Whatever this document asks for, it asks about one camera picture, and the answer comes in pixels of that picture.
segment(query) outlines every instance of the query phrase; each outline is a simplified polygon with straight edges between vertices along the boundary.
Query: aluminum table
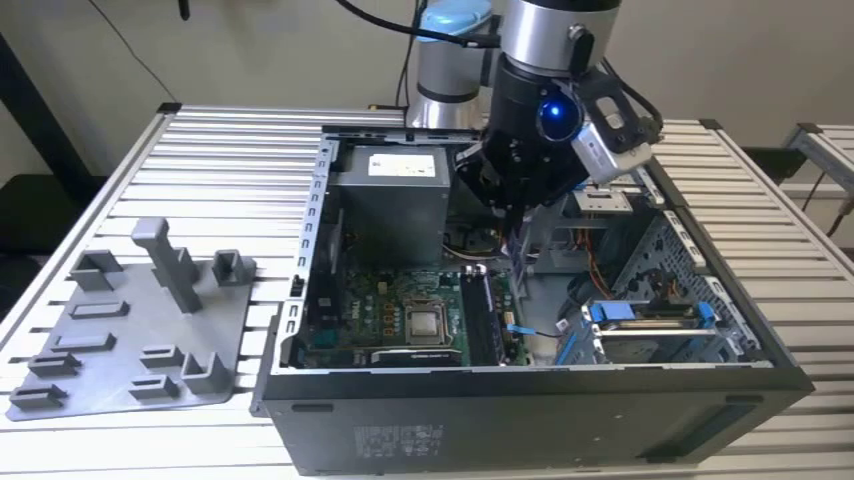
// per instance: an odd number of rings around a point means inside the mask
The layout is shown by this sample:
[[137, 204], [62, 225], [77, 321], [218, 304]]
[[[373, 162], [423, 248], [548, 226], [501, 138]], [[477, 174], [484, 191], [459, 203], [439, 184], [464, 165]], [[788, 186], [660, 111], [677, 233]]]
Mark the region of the aluminum table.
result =
[[[401, 118], [381, 111], [202, 106], [157, 114], [0, 324], [0, 410], [73, 291], [66, 274], [80, 252], [108, 248], [122, 263], [146, 261], [129, 233], [148, 216], [168, 218], [172, 245], [193, 258], [237, 248], [257, 260], [234, 396], [206, 407], [34, 422], [0, 416], [0, 474], [33, 480], [297, 476], [270, 422], [250, 417], [248, 406], [269, 317], [286, 296], [322, 124], [389, 126]], [[664, 133], [657, 160], [815, 393], [695, 467], [411, 478], [854, 478], [854, 266], [723, 130], [668, 121]]]

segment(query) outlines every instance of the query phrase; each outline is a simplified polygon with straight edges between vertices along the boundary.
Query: sticker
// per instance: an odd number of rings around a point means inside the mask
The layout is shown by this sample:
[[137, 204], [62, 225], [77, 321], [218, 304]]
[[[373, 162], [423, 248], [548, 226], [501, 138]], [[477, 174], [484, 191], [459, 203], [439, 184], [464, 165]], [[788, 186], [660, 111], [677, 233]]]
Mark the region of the sticker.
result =
[[353, 433], [360, 458], [435, 457], [439, 455], [444, 425], [354, 427]]
[[399, 155], [376, 153], [368, 160], [370, 177], [435, 177], [432, 155]]

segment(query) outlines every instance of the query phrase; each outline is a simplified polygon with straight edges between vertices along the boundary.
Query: metal frame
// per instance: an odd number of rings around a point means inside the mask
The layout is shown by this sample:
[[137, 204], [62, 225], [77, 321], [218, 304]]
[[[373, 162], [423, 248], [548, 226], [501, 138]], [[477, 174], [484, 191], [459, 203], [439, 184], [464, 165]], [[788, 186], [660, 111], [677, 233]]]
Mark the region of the metal frame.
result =
[[[0, 349], [0, 405], [5, 405], [5, 393], [20, 383], [20, 373], [25, 371], [25, 364], [9, 363], [9, 358], [37, 352], [45, 338], [40, 332], [52, 326], [61, 312], [61, 305], [54, 304], [61, 304], [68, 294], [65, 261], [76, 259], [86, 245], [116, 248], [124, 252], [122, 258], [133, 261], [136, 254], [124, 243], [129, 234], [125, 224], [132, 220], [128, 217], [156, 214], [162, 209], [168, 209], [174, 234], [193, 235], [182, 238], [184, 245], [213, 249], [220, 241], [228, 240], [228, 245], [240, 242], [248, 248], [246, 254], [258, 258], [249, 330], [244, 332], [241, 347], [244, 360], [238, 364], [238, 390], [234, 398], [213, 409], [100, 415], [46, 423], [12, 424], [0, 420], [4, 431], [0, 448], [16, 452], [4, 456], [0, 472], [41, 472], [46, 479], [62, 480], [100, 480], [121, 475], [137, 480], [161, 479], [164, 475], [222, 479], [294, 476], [270, 420], [248, 415], [249, 394], [245, 393], [256, 382], [256, 372], [264, 368], [257, 357], [266, 338], [265, 329], [274, 330], [270, 317], [276, 316], [286, 297], [290, 252], [296, 248], [294, 230], [288, 223], [292, 214], [277, 205], [285, 205], [285, 199], [301, 195], [302, 183], [296, 180], [304, 176], [305, 164], [298, 162], [313, 157], [320, 125], [395, 126], [400, 121], [399, 112], [356, 110], [185, 106], [173, 116], [157, 115], [25, 298], [0, 323], [0, 338], [5, 342]], [[800, 279], [850, 285], [850, 271], [840, 262], [827, 258], [824, 247], [816, 247], [815, 258], [809, 259], [757, 257], [751, 256], [760, 252], [757, 250], [728, 248], [732, 241], [814, 244], [820, 235], [805, 228], [797, 217], [784, 213], [773, 217], [772, 223], [755, 223], [745, 221], [749, 217], [727, 215], [733, 210], [749, 209], [748, 205], [711, 206], [721, 205], [723, 199], [737, 195], [769, 202], [775, 210], [791, 211], [787, 203], [779, 206], [779, 200], [765, 193], [769, 190], [779, 194], [776, 187], [755, 181], [747, 174], [743, 165], [748, 165], [749, 160], [740, 154], [733, 158], [719, 138], [696, 121], [668, 121], [664, 134], [665, 140], [655, 148], [659, 162], [664, 170], [676, 169], [675, 176], [681, 178], [673, 180], [673, 186], [747, 291], [773, 279], [785, 283]], [[149, 157], [154, 143], [158, 153]], [[216, 148], [232, 150], [213, 157], [210, 152]], [[236, 155], [242, 155], [241, 162], [234, 161]], [[683, 169], [693, 165], [707, 168], [709, 162], [717, 165], [715, 168], [740, 170], [744, 174], [728, 175], [737, 177], [736, 180], [703, 179], [701, 175], [684, 178], [689, 172]], [[236, 171], [241, 164], [245, 168]], [[188, 200], [197, 206], [194, 209], [188, 208]], [[240, 218], [225, 221], [214, 217], [217, 214]], [[720, 454], [696, 466], [603, 468], [595, 472], [575, 468], [492, 471], [457, 476], [517, 480], [589, 478], [591, 475], [633, 479], [713, 477], [715, 480], [763, 480], [769, 476], [788, 480], [804, 475], [815, 480], [851, 478], [854, 298], [816, 303], [819, 299], [768, 298], [767, 293], [759, 291], [753, 301], [818, 391], [797, 402], [785, 415], [757, 426]], [[116, 450], [116, 444], [145, 444], [145, 455], [140, 455], [137, 449]]]
[[801, 123], [785, 146], [812, 160], [848, 195], [854, 193], [854, 127]]
[[97, 191], [80, 155], [0, 33], [0, 100], [68, 195], [82, 209]]

